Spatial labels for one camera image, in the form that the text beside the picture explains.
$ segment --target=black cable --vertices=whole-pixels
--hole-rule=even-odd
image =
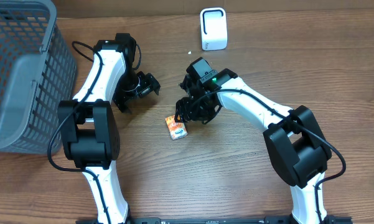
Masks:
[[[316,207],[317,207],[318,218],[319,218],[320,224],[323,224],[324,222],[321,219],[321,212],[319,210],[319,199],[318,199],[319,198],[318,197],[319,186],[320,186],[320,184],[322,184],[322,183],[324,183],[324,182],[326,182],[328,180],[332,180],[332,179],[338,178],[341,175],[343,175],[344,172],[346,171],[346,161],[344,160],[342,154],[333,145],[331,145],[329,142],[327,142],[325,139],[322,139],[318,135],[314,134],[312,131],[310,131],[307,128],[301,126],[300,124],[297,124],[296,122],[293,122],[293,125],[295,125],[297,128],[299,128],[301,131],[304,131],[305,133],[310,134],[311,136],[315,137],[316,139],[320,140],[325,145],[327,145],[328,147],[330,147],[330,149],[339,157],[340,161],[342,162],[342,170],[340,172],[338,172],[337,174],[331,175],[329,177],[326,177],[326,178],[318,181],[316,183],[316,186],[315,186],[315,190],[316,190]]]
[[[138,47],[138,52],[139,52],[139,59],[137,65],[133,68],[133,70],[137,70],[139,68],[139,65],[141,64],[141,48],[139,48],[139,45],[136,44]]]
[[[84,46],[84,47],[88,46],[87,44],[81,43],[81,42],[79,42],[79,41],[73,41],[73,42],[72,42],[72,47],[73,47],[74,50],[76,50],[76,52],[78,52],[78,53],[79,53],[81,56],[83,56],[85,59],[87,59],[87,60],[89,60],[89,61],[91,61],[91,62],[94,61],[94,60],[91,59],[89,56],[87,56],[87,55],[83,54],[81,51],[79,51],[79,49],[77,49],[77,48],[75,47],[75,44],[82,45],[82,46]]]
[[[81,53],[76,47],[75,47],[75,44],[78,44],[78,45],[81,45],[81,46],[84,46],[88,49],[90,49],[91,51],[94,52],[94,54],[97,54],[98,58],[100,59],[100,67],[98,68],[98,72],[97,72],[97,75],[95,76],[94,80],[93,80],[93,83],[91,84],[91,86],[89,87],[89,89],[87,90],[87,93],[86,95],[82,98],[82,100],[79,101],[79,103],[74,107],[74,109],[72,110],[72,112],[70,112],[66,117],[65,119],[60,123],[60,125],[58,126],[58,128],[54,131],[54,134],[52,135],[51,137],[51,140],[50,140],[50,144],[47,148],[47,158],[50,162],[50,164],[58,169],[58,170],[61,170],[61,171],[65,171],[65,172],[86,172],[88,174],[90,174],[92,177],[93,177],[93,180],[96,182],[97,184],[97,188],[98,188],[98,191],[100,193],[100,198],[101,198],[101,202],[102,202],[102,206],[104,208],[104,212],[106,214],[106,218],[108,219],[108,224],[111,224],[111,219],[110,219],[110,214],[108,212],[108,207],[106,207],[106,204],[105,204],[105,200],[104,200],[104,196],[103,196],[103,192],[102,192],[102,188],[101,188],[101,185],[100,185],[100,181],[98,180],[98,176],[95,175],[92,171],[90,170],[86,170],[86,169],[71,169],[71,168],[64,168],[64,167],[60,167],[58,166],[53,160],[52,160],[52,155],[51,155],[51,150],[52,150],[52,146],[54,144],[54,141],[55,141],[55,138],[57,137],[58,133],[60,132],[61,128],[64,126],[65,122],[71,117],[73,116],[73,114],[77,111],[77,109],[79,109],[79,107],[82,105],[82,103],[84,103],[88,96],[91,94],[91,92],[93,91],[94,89],[94,86],[95,84],[97,83],[97,80],[98,80],[98,77],[100,77],[100,74],[101,74],[101,71],[102,71],[102,67],[104,65],[103,63],[103,60],[102,60],[102,57],[101,55],[96,51],[94,50],[92,47],[90,47],[89,45],[87,44],[84,44],[82,42],[79,42],[79,41],[73,41],[72,42],[72,47],[76,50],[76,52],[78,52],[81,56],[87,58],[89,61],[93,61],[90,57],[87,57],[85,54]]]
[[[272,112],[272,114],[274,114],[274,115],[276,115],[276,116],[278,116],[278,117],[280,117],[282,119],[286,118],[285,116],[283,116],[280,113],[278,113],[275,109],[273,109],[272,107],[268,106],[266,103],[264,103],[263,101],[261,101],[257,96],[255,96],[255,95],[253,95],[253,94],[251,94],[251,93],[249,93],[249,92],[247,92],[245,90],[237,90],[237,89],[222,89],[222,90],[215,90],[215,91],[212,91],[210,93],[206,93],[204,96],[201,96],[195,102],[192,103],[191,110],[188,112],[188,114],[192,114],[192,109],[194,108],[195,105],[198,105],[198,103],[202,99],[204,99],[207,96],[210,96],[210,95],[213,95],[213,94],[217,94],[217,93],[220,93],[220,92],[235,92],[235,93],[241,93],[241,94],[244,94],[244,95],[248,95],[248,96],[252,97],[254,100],[256,100],[259,104],[261,104],[262,106],[264,106],[267,110],[269,110],[270,112]],[[301,131],[304,131],[306,134],[309,134],[309,135],[315,137],[316,139],[318,139],[319,141],[321,141],[322,143],[324,143],[325,145],[327,145],[328,147],[330,147],[330,149],[339,157],[340,161],[342,162],[342,170],[339,173],[331,175],[329,177],[326,177],[326,178],[318,181],[316,183],[315,187],[314,187],[315,188],[315,195],[316,195],[316,209],[317,209],[317,214],[318,214],[318,218],[319,218],[320,224],[323,224],[324,222],[323,222],[323,220],[321,218],[321,213],[319,211],[319,199],[318,199],[319,198],[319,196],[318,196],[319,186],[320,186],[320,184],[323,184],[324,182],[326,182],[328,180],[332,180],[332,179],[338,178],[341,175],[343,175],[344,172],[346,171],[346,161],[344,160],[342,154],[335,147],[333,147],[333,145],[331,145],[331,143],[329,143],[325,139],[319,137],[318,135],[316,135],[312,131],[308,130],[307,128],[301,126],[300,124],[297,124],[294,121],[290,121],[290,122],[291,122],[292,125],[294,125],[295,127],[299,128]]]
[[[73,49],[74,49],[76,52],[78,52],[81,56],[83,56],[85,59],[87,59],[87,60],[93,62],[93,61],[94,61],[93,59],[91,59],[89,56],[83,54],[81,51],[79,51],[79,49],[77,49],[77,48],[75,47],[75,44],[79,44],[79,45],[81,45],[80,43],[81,43],[81,42],[79,42],[79,41],[73,41],[73,42],[72,42],[72,47],[73,47]],[[139,52],[139,58],[138,58],[138,63],[137,63],[137,65],[133,68],[133,70],[137,70],[137,69],[139,68],[139,66],[140,66],[140,64],[141,64],[141,57],[142,57],[142,55],[141,55],[141,48],[139,47],[138,44],[136,44],[136,45],[137,45],[138,52]]]
[[[216,94],[216,93],[221,93],[221,92],[235,92],[235,93],[241,93],[241,94],[244,94],[244,95],[248,95],[250,97],[252,97],[254,100],[256,100],[259,104],[261,104],[262,106],[264,106],[267,110],[269,110],[270,112],[272,112],[273,114],[275,114],[276,116],[279,116],[280,118],[284,119],[285,116],[283,116],[282,114],[278,113],[278,111],[276,111],[274,108],[268,106],[267,104],[265,104],[263,101],[261,101],[261,99],[259,99],[257,96],[245,91],[245,90],[237,90],[237,89],[222,89],[222,90],[215,90],[215,91],[212,91],[210,93],[206,93],[204,94],[204,96],[201,96],[200,98],[198,98],[195,102],[192,103],[191,105],[191,110],[189,110],[187,112],[187,114],[192,114],[192,109],[194,108],[195,105],[198,105],[198,103],[205,97],[207,96],[210,96],[210,95],[213,95],[213,94]]]

